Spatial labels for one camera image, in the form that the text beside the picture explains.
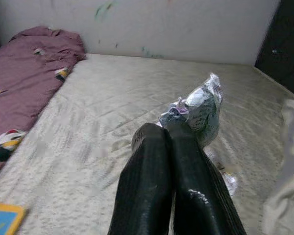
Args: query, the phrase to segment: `bed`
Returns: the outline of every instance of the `bed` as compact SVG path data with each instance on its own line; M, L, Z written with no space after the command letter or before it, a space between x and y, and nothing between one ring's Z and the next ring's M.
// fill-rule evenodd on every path
M234 204L249 235L283 157L281 107L292 94L255 68L87 54L0 171L0 202L22 205L19 234L96 234L109 229L131 138L214 72L224 101L210 148L240 173Z

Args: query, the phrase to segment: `purple bedsheet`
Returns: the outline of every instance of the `purple bedsheet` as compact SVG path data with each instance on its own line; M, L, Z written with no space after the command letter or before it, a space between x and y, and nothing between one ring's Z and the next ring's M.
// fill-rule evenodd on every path
M43 26L20 32L0 48L0 168L63 84L55 71L70 72L84 58L78 34Z

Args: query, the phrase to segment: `plastic bag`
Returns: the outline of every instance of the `plastic bag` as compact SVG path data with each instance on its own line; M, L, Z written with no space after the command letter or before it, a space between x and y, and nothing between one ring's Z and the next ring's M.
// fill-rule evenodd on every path
M172 118L184 120L195 132L198 144L207 146L217 136L219 112L222 103L222 90L217 75L210 73L209 78L186 99L179 98L160 118L161 126L166 126Z

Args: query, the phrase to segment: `yellow book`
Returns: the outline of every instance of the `yellow book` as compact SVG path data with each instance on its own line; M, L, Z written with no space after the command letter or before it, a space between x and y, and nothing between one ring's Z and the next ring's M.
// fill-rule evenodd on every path
M0 203L0 235L12 235L19 227L25 209L19 206Z

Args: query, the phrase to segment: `black furniture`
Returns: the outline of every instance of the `black furniture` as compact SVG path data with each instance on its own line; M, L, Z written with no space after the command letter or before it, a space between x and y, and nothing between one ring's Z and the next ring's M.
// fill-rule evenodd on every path
M281 0L255 67L294 93L294 0Z

